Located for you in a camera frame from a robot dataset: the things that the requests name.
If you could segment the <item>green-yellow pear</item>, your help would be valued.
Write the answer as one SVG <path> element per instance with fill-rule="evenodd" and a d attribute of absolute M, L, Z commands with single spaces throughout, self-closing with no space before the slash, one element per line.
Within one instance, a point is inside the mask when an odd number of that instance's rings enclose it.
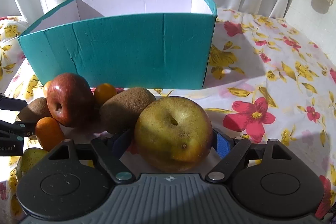
<path fill-rule="evenodd" d="M 26 149 L 17 163 L 15 171 L 17 181 L 20 181 L 20 179 L 47 154 L 48 151 L 41 148 Z"/>

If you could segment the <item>teal cardboard box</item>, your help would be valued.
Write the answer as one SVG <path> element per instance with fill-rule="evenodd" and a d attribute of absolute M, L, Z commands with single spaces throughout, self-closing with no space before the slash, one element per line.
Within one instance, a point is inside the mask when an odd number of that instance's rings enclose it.
<path fill-rule="evenodd" d="M 42 83 L 62 73 L 91 87 L 202 88 L 213 0 L 66 0 L 19 36 Z"/>

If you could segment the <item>yellow-green russet apple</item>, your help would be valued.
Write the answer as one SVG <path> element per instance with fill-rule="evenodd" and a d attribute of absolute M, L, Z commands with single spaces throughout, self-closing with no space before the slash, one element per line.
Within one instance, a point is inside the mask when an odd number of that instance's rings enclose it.
<path fill-rule="evenodd" d="M 199 165 L 211 151 L 213 128 L 209 116 L 185 97 L 152 102 L 134 128 L 138 153 L 164 172 L 183 172 Z"/>

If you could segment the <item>red apple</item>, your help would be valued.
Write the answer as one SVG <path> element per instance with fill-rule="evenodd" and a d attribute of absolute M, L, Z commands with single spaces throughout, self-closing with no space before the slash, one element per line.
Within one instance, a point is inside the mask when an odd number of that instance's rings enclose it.
<path fill-rule="evenodd" d="M 94 113 L 95 98 L 85 78 L 74 73 L 62 73 L 49 85 L 47 106 L 60 124 L 78 127 Z"/>

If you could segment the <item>small kumquat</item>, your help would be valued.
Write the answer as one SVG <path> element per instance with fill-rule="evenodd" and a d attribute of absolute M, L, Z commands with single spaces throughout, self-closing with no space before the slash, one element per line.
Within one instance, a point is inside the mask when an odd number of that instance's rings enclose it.
<path fill-rule="evenodd" d="M 117 89 L 109 83 L 104 83 L 104 84 L 99 85 L 94 90 L 94 93 L 93 93 L 97 104 L 100 106 L 103 105 L 107 100 L 111 99 L 116 94 L 117 94 Z"/>
<path fill-rule="evenodd" d="M 49 87 L 50 87 L 51 83 L 52 83 L 52 80 L 46 82 L 43 86 L 43 94 L 44 94 L 45 97 L 47 97 L 48 90 L 49 90 Z"/>

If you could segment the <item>brown kiwi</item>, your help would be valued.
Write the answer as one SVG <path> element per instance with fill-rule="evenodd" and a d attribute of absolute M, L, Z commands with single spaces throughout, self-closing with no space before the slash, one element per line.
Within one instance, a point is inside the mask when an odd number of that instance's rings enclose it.
<path fill-rule="evenodd" d="M 31 101 L 17 115 L 16 121 L 38 122 L 45 117 L 52 117 L 47 106 L 47 99 L 44 97 Z"/>
<path fill-rule="evenodd" d="M 100 121 L 110 134 L 124 132 L 133 127 L 142 111 L 155 101 L 145 88 L 135 87 L 108 99 L 99 110 Z"/>

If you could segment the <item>mandarin orange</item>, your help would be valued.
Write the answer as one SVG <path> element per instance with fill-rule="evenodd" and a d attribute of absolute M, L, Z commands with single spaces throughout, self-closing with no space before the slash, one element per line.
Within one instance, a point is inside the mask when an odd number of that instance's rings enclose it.
<path fill-rule="evenodd" d="M 51 151 L 65 139 L 59 123 L 51 117 L 44 117 L 37 122 L 35 135 L 42 148 L 46 151 Z"/>

